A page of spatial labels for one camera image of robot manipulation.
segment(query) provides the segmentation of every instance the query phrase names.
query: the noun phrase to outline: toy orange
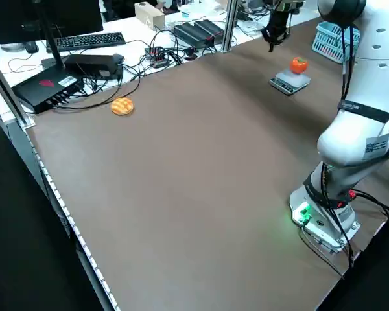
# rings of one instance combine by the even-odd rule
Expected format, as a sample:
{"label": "toy orange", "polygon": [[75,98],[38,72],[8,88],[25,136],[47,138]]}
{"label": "toy orange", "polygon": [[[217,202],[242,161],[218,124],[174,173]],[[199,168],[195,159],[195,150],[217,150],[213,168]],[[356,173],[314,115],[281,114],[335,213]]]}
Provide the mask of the toy orange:
{"label": "toy orange", "polygon": [[134,104],[129,98],[117,98],[111,104],[111,111],[116,115],[128,115],[134,110]]}
{"label": "toy orange", "polygon": [[293,73],[303,73],[307,70],[309,63],[301,57],[295,57],[290,64]]}

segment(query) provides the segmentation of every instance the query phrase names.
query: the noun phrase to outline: computer mouse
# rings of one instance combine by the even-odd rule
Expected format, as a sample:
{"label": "computer mouse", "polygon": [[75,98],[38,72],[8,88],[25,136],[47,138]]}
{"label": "computer mouse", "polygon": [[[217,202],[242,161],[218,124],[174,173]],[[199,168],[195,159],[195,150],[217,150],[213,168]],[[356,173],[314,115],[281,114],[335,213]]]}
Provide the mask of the computer mouse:
{"label": "computer mouse", "polygon": [[122,62],[124,62],[124,56],[123,56],[123,55],[114,54],[114,55],[112,56],[112,58],[114,59],[114,62],[115,62],[115,63],[122,63]]}
{"label": "computer mouse", "polygon": [[39,47],[35,41],[26,42],[25,49],[26,49],[26,52],[28,52],[29,54],[34,54],[34,53],[37,53],[39,51]]}

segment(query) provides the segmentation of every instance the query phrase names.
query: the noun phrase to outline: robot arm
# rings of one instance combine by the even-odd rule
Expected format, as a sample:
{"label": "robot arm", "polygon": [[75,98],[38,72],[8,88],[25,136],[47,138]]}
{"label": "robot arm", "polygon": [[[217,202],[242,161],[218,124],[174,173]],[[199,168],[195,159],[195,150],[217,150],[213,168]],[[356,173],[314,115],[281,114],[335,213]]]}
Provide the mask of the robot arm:
{"label": "robot arm", "polygon": [[[261,33],[270,44],[270,52],[275,45],[283,43],[289,37],[287,23],[290,15],[299,14],[305,0],[264,0],[266,5],[274,9],[271,11],[268,25],[261,29]],[[360,16],[366,0],[319,0],[318,10],[324,20],[349,27]]]}
{"label": "robot arm", "polygon": [[266,5],[274,7],[268,25],[261,29],[265,41],[270,44],[270,52],[274,50],[275,45],[283,43],[290,36],[287,31],[288,18],[292,14],[298,14],[304,2],[304,0],[264,0]]}
{"label": "robot arm", "polygon": [[[290,207],[300,226],[303,208],[311,207],[305,230],[338,251],[360,227],[350,204],[352,188],[389,159],[389,0],[319,0],[318,9],[342,28],[356,25],[362,37],[348,93],[342,100],[338,95],[339,112],[318,140],[322,162],[292,193]],[[263,29],[271,46],[281,26],[286,29],[283,13],[272,11]]]}

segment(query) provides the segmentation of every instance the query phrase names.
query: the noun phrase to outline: round bread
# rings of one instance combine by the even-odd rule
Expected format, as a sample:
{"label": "round bread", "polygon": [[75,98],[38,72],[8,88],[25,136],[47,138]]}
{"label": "round bread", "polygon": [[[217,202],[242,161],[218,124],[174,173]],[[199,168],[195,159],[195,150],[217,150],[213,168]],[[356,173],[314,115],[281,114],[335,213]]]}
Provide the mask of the round bread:
{"label": "round bread", "polygon": [[134,110],[134,104],[129,98],[117,98],[111,103],[111,111],[116,115],[128,115]]}

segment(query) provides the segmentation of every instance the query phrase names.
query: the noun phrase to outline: brown table surface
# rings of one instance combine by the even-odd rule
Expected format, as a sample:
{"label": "brown table surface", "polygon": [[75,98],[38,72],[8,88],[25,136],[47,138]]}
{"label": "brown table surface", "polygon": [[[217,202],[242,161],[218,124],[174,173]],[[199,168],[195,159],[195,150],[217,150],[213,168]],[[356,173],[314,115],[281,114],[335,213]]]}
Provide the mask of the brown table surface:
{"label": "brown table surface", "polygon": [[[311,51],[317,22],[272,54],[253,40],[144,78],[129,117],[37,117],[29,134],[122,310],[311,310],[337,282],[287,203],[341,92],[341,66]],[[286,97],[268,79],[295,56],[312,82]],[[389,204],[389,162],[360,188]],[[364,248],[383,216],[354,208]]]}

